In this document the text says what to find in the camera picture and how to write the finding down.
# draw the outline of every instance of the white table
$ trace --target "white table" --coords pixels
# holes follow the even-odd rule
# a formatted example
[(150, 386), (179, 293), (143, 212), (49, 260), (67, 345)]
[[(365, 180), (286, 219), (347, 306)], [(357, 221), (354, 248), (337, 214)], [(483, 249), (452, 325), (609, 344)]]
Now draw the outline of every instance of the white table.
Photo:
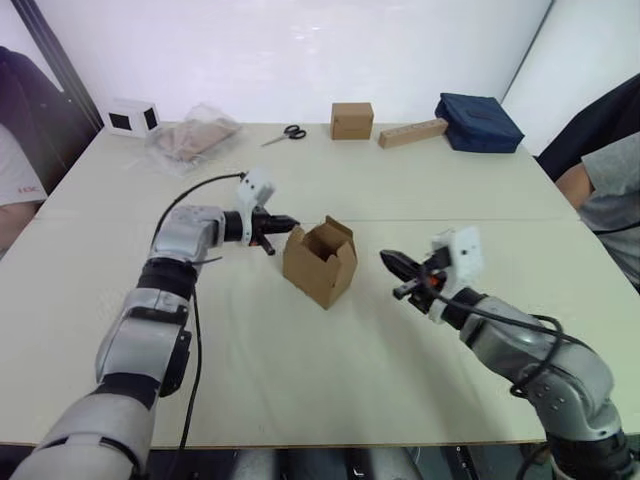
[[(180, 179), (160, 173), (143, 141), (101, 132), (38, 213), (39, 218), (152, 221), (180, 192), (220, 174), (267, 167), (273, 212), (304, 222), (338, 220), (550, 220), (577, 214), (527, 151), (456, 152), (444, 137), (383, 150), (370, 141), (331, 141), (327, 125), (304, 125), (303, 140), (260, 144), (283, 125), (248, 125), (235, 148)], [(233, 207), (233, 181), (192, 202)]]
[[(640, 298), (577, 221), (480, 221), (478, 290), (559, 318), (612, 368), (627, 432), (640, 432)], [(445, 444), (541, 439), (532, 407), (510, 397), (447, 325), (391, 289), (378, 257), (419, 257), (458, 221), (348, 222), (359, 267), (328, 311), (280, 272), (281, 257), (226, 245), (198, 284), (204, 370), (192, 446)], [(37, 219), (0, 263), (0, 442), (37, 443), (94, 388), (95, 353), (146, 257), (153, 222)], [(284, 237), (274, 242), (282, 251)], [(158, 406), (155, 446), (175, 446), (183, 388)]]

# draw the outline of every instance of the clear plastic bag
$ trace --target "clear plastic bag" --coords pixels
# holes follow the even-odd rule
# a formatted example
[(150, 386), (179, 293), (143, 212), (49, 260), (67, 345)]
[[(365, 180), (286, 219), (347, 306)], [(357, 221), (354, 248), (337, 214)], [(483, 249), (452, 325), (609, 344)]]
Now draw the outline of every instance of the clear plastic bag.
[(151, 132), (145, 143), (146, 155), (163, 170), (186, 175), (204, 160), (231, 148), (231, 139), (240, 129), (235, 120), (201, 103), (189, 111), (184, 122)]

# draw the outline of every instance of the scissors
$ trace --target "scissors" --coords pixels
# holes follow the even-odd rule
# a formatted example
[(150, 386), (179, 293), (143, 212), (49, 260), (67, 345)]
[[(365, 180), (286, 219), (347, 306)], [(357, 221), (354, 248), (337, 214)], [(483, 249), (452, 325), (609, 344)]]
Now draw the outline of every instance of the scissors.
[(284, 129), (282, 135), (278, 138), (274, 138), (273, 140), (263, 143), (261, 146), (266, 147), (267, 145), (271, 145), (272, 143), (279, 142), (280, 140), (284, 140), (285, 138), (290, 138), (291, 140), (301, 140), (307, 136), (307, 131), (302, 130), (298, 125), (289, 125)]

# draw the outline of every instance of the robotic arm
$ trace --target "robotic arm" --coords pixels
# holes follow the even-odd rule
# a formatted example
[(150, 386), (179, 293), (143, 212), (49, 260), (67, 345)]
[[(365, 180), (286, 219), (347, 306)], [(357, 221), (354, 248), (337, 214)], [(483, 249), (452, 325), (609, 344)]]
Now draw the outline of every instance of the robotic arm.
[(635, 464), (609, 399), (613, 376), (602, 359), (581, 342), (543, 333), (536, 317), (468, 287), (483, 263), (475, 228), (447, 231), (432, 247), (422, 264), (401, 252), (381, 252), (385, 266), (405, 282), (394, 296), (408, 296), (431, 320), (458, 330), (486, 367), (514, 383), (512, 393), (536, 409), (561, 478), (631, 478)]
[(12, 480), (144, 478), (158, 398), (182, 383), (191, 333), (189, 301), (207, 252), (224, 242), (260, 245), (297, 221), (273, 216), (264, 204), (274, 192), (252, 170), (238, 189), (238, 210), (181, 206), (154, 239), (147, 262), (96, 358), (98, 387), (71, 405)]

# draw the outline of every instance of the blue cloth bag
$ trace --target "blue cloth bag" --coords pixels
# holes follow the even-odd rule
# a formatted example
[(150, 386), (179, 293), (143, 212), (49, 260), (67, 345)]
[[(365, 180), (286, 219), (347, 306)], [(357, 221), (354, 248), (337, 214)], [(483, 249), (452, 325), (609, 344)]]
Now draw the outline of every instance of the blue cloth bag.
[(493, 97), (441, 93), (436, 117), (449, 122), (445, 135), (454, 150), (512, 153), (524, 138)]

